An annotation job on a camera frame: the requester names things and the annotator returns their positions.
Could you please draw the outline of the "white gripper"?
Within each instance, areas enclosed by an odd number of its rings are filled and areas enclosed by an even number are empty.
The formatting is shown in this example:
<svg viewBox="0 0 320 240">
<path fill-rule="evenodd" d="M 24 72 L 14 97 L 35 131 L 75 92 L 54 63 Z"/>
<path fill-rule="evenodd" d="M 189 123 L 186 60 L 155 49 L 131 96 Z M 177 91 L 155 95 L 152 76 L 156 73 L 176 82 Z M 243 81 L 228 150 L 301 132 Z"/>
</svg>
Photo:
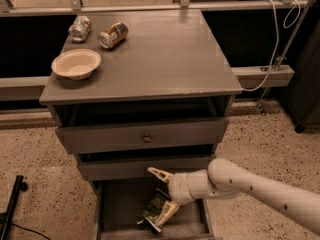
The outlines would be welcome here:
<svg viewBox="0 0 320 240">
<path fill-rule="evenodd" d="M 208 176 L 206 169 L 175 173 L 148 167 L 147 171 L 168 184 L 169 195 L 173 201 L 166 201 L 155 225 L 163 226 L 180 208 L 198 199 L 223 199 L 238 194 L 236 190 L 218 188 Z"/>
</svg>

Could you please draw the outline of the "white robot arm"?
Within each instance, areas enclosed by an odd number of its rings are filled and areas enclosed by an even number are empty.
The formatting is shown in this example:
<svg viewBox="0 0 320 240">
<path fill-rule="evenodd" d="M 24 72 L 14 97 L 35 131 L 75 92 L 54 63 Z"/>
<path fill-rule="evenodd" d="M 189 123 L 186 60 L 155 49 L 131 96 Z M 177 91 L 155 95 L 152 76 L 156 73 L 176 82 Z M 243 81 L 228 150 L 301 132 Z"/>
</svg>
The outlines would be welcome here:
<svg viewBox="0 0 320 240">
<path fill-rule="evenodd" d="M 164 225 L 181 206 L 198 199 L 218 199 L 242 192 L 269 206 L 314 234 L 320 234 L 320 195 L 265 178 L 223 159 L 213 159 L 206 169 L 170 173 L 154 167 L 148 171 L 167 184 L 166 201 L 155 225 Z"/>
</svg>

